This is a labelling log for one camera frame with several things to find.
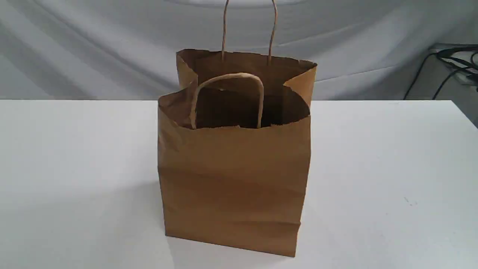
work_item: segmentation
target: paper bag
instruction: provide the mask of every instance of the paper bag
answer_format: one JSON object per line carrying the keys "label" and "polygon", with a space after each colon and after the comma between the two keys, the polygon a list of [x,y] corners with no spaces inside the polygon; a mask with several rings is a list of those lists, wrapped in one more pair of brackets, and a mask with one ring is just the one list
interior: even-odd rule
{"label": "paper bag", "polygon": [[183,90],[159,99],[166,235],[294,257],[316,64],[224,41],[178,52]]}

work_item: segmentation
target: white backdrop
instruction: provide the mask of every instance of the white backdrop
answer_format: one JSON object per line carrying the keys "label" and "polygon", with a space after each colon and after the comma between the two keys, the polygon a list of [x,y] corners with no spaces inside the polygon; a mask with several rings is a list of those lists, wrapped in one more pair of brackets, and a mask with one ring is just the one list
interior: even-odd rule
{"label": "white backdrop", "polygon": [[[319,64],[315,99],[395,99],[475,0],[278,0],[273,53]],[[223,0],[0,0],[0,98],[156,99],[175,51],[218,50]],[[228,50],[267,52],[267,0],[231,0]]]}

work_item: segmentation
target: white fabric backdrop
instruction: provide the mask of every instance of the white fabric backdrop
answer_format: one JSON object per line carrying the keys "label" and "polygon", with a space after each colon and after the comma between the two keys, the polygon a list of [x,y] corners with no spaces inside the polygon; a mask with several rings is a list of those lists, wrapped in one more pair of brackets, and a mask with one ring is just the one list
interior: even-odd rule
{"label": "white fabric backdrop", "polygon": [[[395,99],[476,0],[278,0],[273,53],[319,64],[315,99]],[[156,99],[174,53],[218,50],[223,0],[0,0],[0,98]],[[231,0],[228,50],[266,53],[269,1]]]}

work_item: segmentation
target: bag handle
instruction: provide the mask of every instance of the bag handle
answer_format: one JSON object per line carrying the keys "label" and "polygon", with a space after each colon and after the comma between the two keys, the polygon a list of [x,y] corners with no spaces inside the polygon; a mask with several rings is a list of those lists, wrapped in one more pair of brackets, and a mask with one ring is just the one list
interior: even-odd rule
{"label": "bag handle", "polygon": [[[275,36],[275,27],[277,25],[277,5],[275,4],[275,0],[272,0],[272,4],[274,5],[274,27],[272,28],[271,34],[271,41],[269,42],[269,56],[267,57],[267,65],[271,65],[272,60],[272,41],[274,40]],[[228,12],[228,5],[229,0],[226,0],[226,5],[224,6],[224,22],[223,22],[223,31],[222,31],[222,50],[221,50],[221,61],[224,62],[224,47],[226,46],[226,13]]]}
{"label": "bag handle", "polygon": [[253,75],[253,74],[234,73],[234,74],[225,74],[225,75],[222,75],[222,76],[217,76],[215,78],[211,78],[211,79],[201,83],[201,85],[199,85],[196,88],[196,91],[194,92],[194,96],[193,96],[193,102],[192,102],[192,105],[191,105],[191,113],[189,114],[189,117],[191,118],[191,125],[192,125],[192,128],[194,130],[197,129],[197,126],[196,126],[196,106],[197,106],[197,98],[199,96],[199,92],[201,91],[201,89],[204,88],[205,86],[213,83],[213,82],[223,80],[223,79],[229,79],[229,78],[251,78],[257,83],[258,90],[259,90],[259,112],[258,112],[258,116],[257,116],[257,128],[259,129],[261,127],[262,109],[264,107],[264,85],[262,84],[261,79],[259,77],[255,76],[255,75]]}

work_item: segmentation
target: white table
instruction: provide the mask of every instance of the white table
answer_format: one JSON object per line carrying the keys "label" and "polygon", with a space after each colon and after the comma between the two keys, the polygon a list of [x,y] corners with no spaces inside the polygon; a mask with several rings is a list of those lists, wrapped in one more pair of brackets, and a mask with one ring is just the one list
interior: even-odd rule
{"label": "white table", "polygon": [[478,268],[478,130],[450,101],[315,101],[296,258],[167,238],[154,101],[0,101],[0,268]]}

